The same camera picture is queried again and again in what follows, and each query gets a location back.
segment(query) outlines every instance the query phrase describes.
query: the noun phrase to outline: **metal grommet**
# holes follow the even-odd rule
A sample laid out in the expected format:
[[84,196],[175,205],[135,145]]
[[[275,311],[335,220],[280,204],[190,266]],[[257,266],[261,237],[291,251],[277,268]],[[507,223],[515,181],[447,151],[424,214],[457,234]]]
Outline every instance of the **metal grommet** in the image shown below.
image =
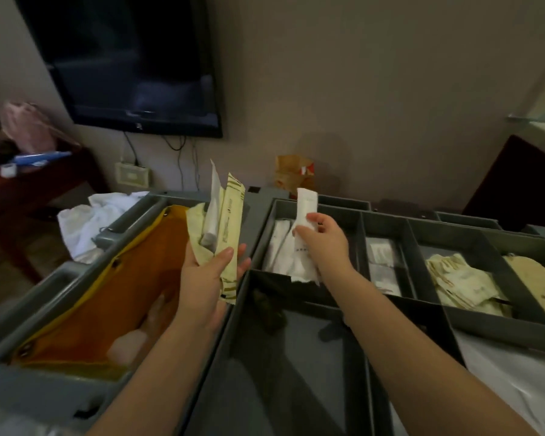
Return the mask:
[[29,341],[18,350],[19,358],[26,358],[32,354],[34,350],[34,341]]

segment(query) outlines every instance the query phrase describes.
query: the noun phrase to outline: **beige wall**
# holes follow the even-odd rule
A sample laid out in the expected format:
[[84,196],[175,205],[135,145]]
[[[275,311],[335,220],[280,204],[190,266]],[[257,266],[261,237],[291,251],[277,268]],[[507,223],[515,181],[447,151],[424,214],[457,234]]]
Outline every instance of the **beige wall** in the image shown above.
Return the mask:
[[[545,69],[545,0],[208,0],[224,140],[221,174],[271,183],[276,154],[317,161],[321,190],[463,206]],[[122,135],[73,128],[13,0],[0,0],[0,103],[34,101],[93,149],[112,180]],[[176,153],[134,135],[160,188]],[[190,152],[182,155],[192,188]]]

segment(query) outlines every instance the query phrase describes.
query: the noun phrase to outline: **wall plate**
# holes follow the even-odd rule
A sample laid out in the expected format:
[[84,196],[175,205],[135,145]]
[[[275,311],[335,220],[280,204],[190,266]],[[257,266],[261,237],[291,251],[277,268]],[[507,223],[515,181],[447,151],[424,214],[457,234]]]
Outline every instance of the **wall plate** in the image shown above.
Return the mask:
[[122,185],[149,188],[149,168],[117,162],[115,164],[115,180]]

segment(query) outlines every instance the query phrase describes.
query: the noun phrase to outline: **television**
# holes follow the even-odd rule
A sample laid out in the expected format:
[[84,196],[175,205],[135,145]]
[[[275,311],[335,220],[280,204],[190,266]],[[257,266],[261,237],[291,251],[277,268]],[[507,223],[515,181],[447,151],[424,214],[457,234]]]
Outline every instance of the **television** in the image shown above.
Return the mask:
[[76,124],[222,137],[205,0],[16,0]]

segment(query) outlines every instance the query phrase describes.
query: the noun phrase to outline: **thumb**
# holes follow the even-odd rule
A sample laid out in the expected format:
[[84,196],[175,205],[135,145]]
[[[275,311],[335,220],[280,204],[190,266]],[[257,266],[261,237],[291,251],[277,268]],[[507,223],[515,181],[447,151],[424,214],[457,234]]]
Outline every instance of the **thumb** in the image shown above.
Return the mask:
[[315,237],[316,233],[307,226],[297,225],[293,230],[294,234],[297,234],[308,245],[309,242]]
[[234,249],[229,246],[226,249],[220,251],[220,253],[215,255],[214,258],[206,264],[206,270],[212,275],[219,277],[220,274],[222,274],[222,272],[224,271],[226,265],[229,264],[230,260],[233,259],[233,256]]

